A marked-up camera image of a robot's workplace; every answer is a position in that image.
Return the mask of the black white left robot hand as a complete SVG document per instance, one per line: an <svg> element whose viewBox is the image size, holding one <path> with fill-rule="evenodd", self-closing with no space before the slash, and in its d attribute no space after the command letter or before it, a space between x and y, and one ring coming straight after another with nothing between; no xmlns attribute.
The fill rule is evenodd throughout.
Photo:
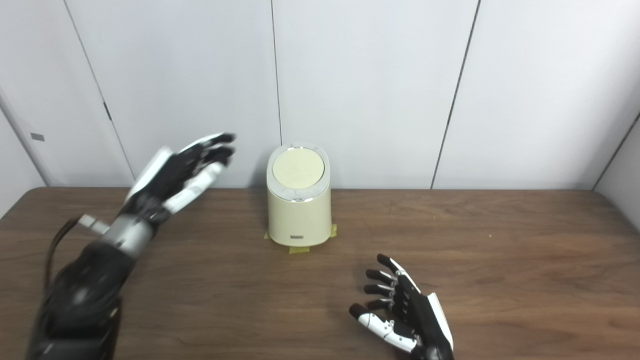
<svg viewBox="0 0 640 360"><path fill-rule="evenodd" d="M175 152L163 146L128 192L120 214L144 219L153 228L199 198L229 166L236 135L201 137Z"/></svg>

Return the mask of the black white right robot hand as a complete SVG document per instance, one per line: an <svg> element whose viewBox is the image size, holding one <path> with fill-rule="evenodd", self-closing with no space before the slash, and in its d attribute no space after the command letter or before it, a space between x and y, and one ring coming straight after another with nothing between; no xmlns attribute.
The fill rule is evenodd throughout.
<svg viewBox="0 0 640 360"><path fill-rule="evenodd" d="M367 269L366 277L377 283L363 289L379 298L352 304L350 315L412 360L453 360L453 335L437 294L423 293L393 258L379 253L376 260L389 272Z"/></svg>

